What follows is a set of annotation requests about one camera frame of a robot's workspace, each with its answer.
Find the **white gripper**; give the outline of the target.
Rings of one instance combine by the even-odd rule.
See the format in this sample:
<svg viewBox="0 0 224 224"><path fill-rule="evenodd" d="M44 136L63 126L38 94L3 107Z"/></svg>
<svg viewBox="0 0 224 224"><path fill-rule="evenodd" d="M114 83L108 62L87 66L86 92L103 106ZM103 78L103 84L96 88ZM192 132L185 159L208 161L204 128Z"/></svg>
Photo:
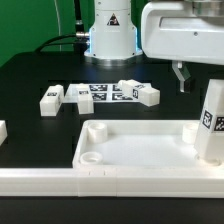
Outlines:
<svg viewBox="0 0 224 224"><path fill-rule="evenodd" d="M224 65L224 0L147 3L141 45L149 58L173 60L180 91L189 93L191 76L182 61Z"/></svg>

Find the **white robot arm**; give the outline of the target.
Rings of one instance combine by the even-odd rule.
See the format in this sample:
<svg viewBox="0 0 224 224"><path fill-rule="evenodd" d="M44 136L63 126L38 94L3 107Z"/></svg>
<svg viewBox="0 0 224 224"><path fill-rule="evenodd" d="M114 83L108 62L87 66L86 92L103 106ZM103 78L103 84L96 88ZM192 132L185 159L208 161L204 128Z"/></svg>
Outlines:
<svg viewBox="0 0 224 224"><path fill-rule="evenodd" d="M150 0L139 28L131 21L131 0L95 0L94 6L90 62L122 65L141 54L170 60L182 92L190 88L187 62L224 65L224 0Z"/></svg>

